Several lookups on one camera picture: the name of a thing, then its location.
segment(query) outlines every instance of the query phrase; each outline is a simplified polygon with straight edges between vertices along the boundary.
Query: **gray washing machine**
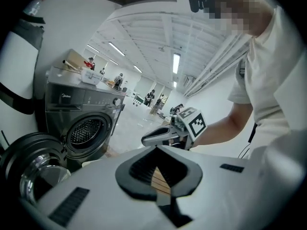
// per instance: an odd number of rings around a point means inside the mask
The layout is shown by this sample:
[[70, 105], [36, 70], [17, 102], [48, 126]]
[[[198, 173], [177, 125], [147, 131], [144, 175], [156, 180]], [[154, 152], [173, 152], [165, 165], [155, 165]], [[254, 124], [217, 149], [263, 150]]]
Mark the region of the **gray washing machine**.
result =
[[90, 85], [79, 73], [51, 68], [45, 95], [47, 131], [67, 150], [70, 171], [104, 155], [124, 97], [102, 82]]

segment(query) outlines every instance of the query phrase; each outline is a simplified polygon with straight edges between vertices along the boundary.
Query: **fluorescent light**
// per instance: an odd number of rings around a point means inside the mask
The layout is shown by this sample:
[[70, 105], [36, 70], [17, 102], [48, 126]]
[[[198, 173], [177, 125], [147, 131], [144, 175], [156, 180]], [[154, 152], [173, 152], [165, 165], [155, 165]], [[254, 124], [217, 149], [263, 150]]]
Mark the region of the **fluorescent light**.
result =
[[174, 54], [173, 73], [175, 73], [175, 74], [177, 74], [177, 72], [178, 72], [179, 60], [180, 60], [180, 55]]
[[88, 45], [90, 48], [92, 48], [93, 50], [97, 51], [98, 53], [100, 53], [100, 51], [98, 51], [97, 49], [93, 48], [92, 46]]
[[133, 65], [140, 73], [142, 73], [142, 71], [135, 65]]
[[125, 56], [125, 54], [123, 52], [121, 52], [118, 48], [115, 47], [115, 45], [111, 42], [109, 42], [109, 44], [114, 48], [116, 49], [122, 56]]
[[109, 59], [109, 60], [112, 61], [114, 64], [118, 65], [115, 61], [113, 61], [113, 60], [111, 60], [111, 59]]

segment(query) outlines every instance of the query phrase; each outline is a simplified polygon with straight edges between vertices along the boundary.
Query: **knob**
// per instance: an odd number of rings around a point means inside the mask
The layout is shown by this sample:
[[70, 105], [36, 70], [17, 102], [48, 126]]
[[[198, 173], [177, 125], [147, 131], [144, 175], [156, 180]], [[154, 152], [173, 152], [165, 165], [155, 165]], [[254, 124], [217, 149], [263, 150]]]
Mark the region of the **knob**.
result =
[[115, 98], [115, 99], [113, 100], [113, 104], [114, 104], [115, 106], [120, 105], [120, 99], [119, 99], [119, 98]]

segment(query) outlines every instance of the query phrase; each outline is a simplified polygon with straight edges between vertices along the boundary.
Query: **white t-shirt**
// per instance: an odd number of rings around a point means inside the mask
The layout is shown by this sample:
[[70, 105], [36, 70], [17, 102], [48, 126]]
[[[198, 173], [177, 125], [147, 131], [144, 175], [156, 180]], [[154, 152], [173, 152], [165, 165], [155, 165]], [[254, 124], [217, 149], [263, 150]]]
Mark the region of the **white t-shirt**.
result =
[[250, 153], [290, 131], [273, 94], [295, 67], [304, 49], [295, 25], [282, 8], [277, 7], [266, 30], [251, 39], [246, 59], [236, 67], [236, 81], [228, 100], [253, 106], [258, 127]]

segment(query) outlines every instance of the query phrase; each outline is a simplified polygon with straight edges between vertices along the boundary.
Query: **control panel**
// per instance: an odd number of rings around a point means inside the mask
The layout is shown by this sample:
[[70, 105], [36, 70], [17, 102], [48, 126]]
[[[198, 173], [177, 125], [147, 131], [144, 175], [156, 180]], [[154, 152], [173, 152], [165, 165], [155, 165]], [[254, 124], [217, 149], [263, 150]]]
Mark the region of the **control panel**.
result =
[[84, 95], [83, 104], [86, 105], [115, 105], [122, 104], [124, 96], [116, 96], [114, 94], [97, 92], [97, 91], [86, 91]]

